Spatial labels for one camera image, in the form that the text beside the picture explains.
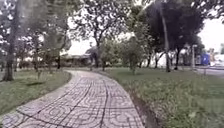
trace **sky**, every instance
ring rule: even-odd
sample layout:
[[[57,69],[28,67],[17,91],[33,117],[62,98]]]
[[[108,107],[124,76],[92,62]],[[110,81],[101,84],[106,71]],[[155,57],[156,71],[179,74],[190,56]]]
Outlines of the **sky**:
[[[220,45],[224,43],[224,24],[220,19],[205,20],[205,25],[202,31],[198,34],[201,37],[202,43],[206,49],[214,48],[216,52],[220,51]],[[94,39],[87,41],[73,41],[68,54],[82,55],[90,48],[90,42]]]
[[[214,48],[216,52],[220,51],[220,45],[224,43],[224,24],[220,19],[205,20],[205,26],[198,36],[206,49]]]

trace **grass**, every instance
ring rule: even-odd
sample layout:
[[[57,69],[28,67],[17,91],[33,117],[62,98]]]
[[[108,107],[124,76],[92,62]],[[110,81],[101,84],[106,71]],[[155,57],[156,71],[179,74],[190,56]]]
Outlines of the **grass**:
[[[15,73],[14,81],[0,83],[0,115],[57,89],[69,79],[66,72],[43,72],[39,80],[34,71]]]
[[[165,128],[223,128],[224,80],[193,72],[126,68],[107,73],[146,102]]]

